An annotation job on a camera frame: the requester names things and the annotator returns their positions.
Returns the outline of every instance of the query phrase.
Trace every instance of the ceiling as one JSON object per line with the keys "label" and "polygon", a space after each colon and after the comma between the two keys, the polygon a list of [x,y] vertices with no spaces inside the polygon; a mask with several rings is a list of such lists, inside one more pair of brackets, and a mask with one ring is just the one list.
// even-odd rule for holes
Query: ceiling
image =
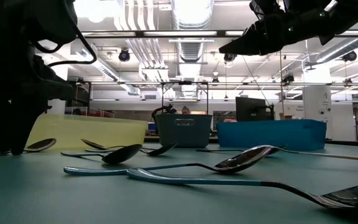
{"label": "ceiling", "polygon": [[[214,30],[242,30],[254,23],[257,18],[247,5],[249,1],[230,1],[230,0],[216,0],[213,8],[213,15],[211,19],[210,29]],[[169,6],[170,1],[154,0],[154,22],[156,29],[172,30],[173,20],[172,11],[160,10],[160,6]],[[135,21],[137,21],[137,8],[135,7]],[[107,17],[102,22],[94,23],[86,17],[78,19],[78,27],[82,31],[94,30],[116,30],[114,26],[114,18]],[[328,48],[344,40],[344,38],[335,38],[322,46],[317,38],[302,41],[293,45],[286,46],[280,52],[269,54],[266,56],[252,56],[242,57],[238,56],[232,67],[226,68],[222,63],[222,55],[218,53],[212,55],[212,52],[218,52],[218,48],[228,42],[230,39],[220,38],[212,39],[214,42],[207,43],[204,50],[202,62],[206,64],[201,66],[200,76],[201,80],[211,81],[214,77],[213,72],[218,72],[217,77],[220,82],[250,82],[253,80],[251,75],[255,76],[258,82],[271,82],[272,75],[278,75],[281,68],[286,67],[289,63],[294,62],[294,59],[302,55],[310,54],[311,58],[314,55],[324,52]],[[161,52],[166,65],[168,66],[168,76],[171,80],[179,75],[178,58],[176,47],[174,43],[169,43],[168,39],[161,38],[158,40]],[[118,59],[119,52],[122,48],[128,48],[124,39],[88,39],[98,48],[98,57],[105,61],[108,66],[120,73],[120,76],[126,81],[142,81],[138,74],[139,61],[132,54],[128,62],[120,62]],[[71,44],[71,54],[80,52],[83,44],[76,40]],[[298,62],[299,67],[291,70],[294,74],[295,80],[302,82],[301,63]],[[331,77],[333,80],[342,80],[345,77],[358,73],[358,58],[355,62],[348,62],[346,69],[343,61],[333,61],[324,64],[329,67]],[[91,65],[73,65],[69,68],[69,77],[82,77],[89,81],[105,81],[103,74]],[[118,90],[119,87],[104,86],[103,89]]]}

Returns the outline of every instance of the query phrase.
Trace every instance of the black cable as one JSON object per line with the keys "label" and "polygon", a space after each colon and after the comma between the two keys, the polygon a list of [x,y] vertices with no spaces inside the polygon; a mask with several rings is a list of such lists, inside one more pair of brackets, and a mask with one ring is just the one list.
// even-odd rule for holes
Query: black cable
{"label": "black cable", "polygon": [[75,32],[78,35],[78,38],[81,40],[81,42],[84,44],[85,48],[88,50],[88,52],[92,55],[93,59],[90,61],[77,61],[77,60],[66,60],[66,61],[61,61],[61,62],[54,62],[54,63],[50,63],[48,66],[52,67],[52,66],[56,66],[56,65],[65,65],[65,64],[83,64],[83,65],[91,65],[92,63],[95,63],[95,61],[97,61],[98,57],[95,54],[95,52],[93,51],[93,49],[91,48],[91,46],[89,45],[89,43],[87,43],[87,41],[85,40],[84,36],[82,35],[81,31],[79,30],[79,28],[77,27],[77,24],[75,24],[73,18],[71,18],[70,16],[70,12],[68,10],[68,6],[65,3],[65,1],[62,1],[65,9],[66,9],[66,13],[68,15],[69,21],[71,22],[71,25],[73,27],[73,29],[75,30]]}
{"label": "black cable", "polygon": [[47,54],[51,54],[51,53],[55,53],[56,51],[60,50],[61,47],[63,47],[62,44],[58,44],[53,50],[50,49],[46,49],[45,47],[43,47],[42,45],[40,45],[37,41],[32,41],[31,42],[32,45],[34,45],[34,47],[36,47],[38,50],[40,50],[43,53],[47,53]]}

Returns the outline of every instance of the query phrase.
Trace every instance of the gray plastic basket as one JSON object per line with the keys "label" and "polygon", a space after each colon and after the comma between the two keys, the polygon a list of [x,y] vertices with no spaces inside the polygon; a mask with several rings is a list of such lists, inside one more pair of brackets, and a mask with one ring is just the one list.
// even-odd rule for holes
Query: gray plastic basket
{"label": "gray plastic basket", "polygon": [[177,142],[177,147],[203,148],[209,143],[212,115],[158,114],[155,119],[163,146]]}

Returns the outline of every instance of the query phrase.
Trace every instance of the white column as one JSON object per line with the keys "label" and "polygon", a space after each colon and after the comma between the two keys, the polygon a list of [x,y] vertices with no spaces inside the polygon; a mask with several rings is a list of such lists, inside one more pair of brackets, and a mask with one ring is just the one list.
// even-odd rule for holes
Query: white column
{"label": "white column", "polygon": [[[69,57],[69,55],[71,54],[70,50],[71,50],[71,44],[66,44],[59,51],[57,51],[57,54],[62,55],[65,58],[70,58]],[[43,54],[42,59],[44,60],[45,64],[61,61],[60,58],[55,57],[52,54]],[[57,76],[59,76],[60,78],[62,78],[64,80],[67,80],[68,66],[69,65],[57,65],[57,66],[52,67],[52,69],[53,69],[53,71],[55,71]],[[65,113],[66,101],[59,100],[59,99],[50,100],[48,102],[48,105],[52,106],[52,109],[48,110],[48,114],[64,114]]]}
{"label": "white column", "polygon": [[[304,70],[307,83],[331,83],[329,68]],[[303,107],[305,119],[315,119],[327,123],[326,138],[333,136],[333,115],[331,112],[331,87],[306,86],[303,88]]]}

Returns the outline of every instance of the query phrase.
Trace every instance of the yellow plastic bin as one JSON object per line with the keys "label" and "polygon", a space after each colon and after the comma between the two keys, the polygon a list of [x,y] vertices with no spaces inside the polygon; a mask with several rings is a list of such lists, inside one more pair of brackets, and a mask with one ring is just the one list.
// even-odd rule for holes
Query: yellow plastic bin
{"label": "yellow plastic bin", "polygon": [[35,122],[27,145],[43,139],[55,138],[57,143],[53,148],[59,150],[89,148],[81,139],[107,147],[128,146],[143,144],[146,130],[146,121],[43,114]]}

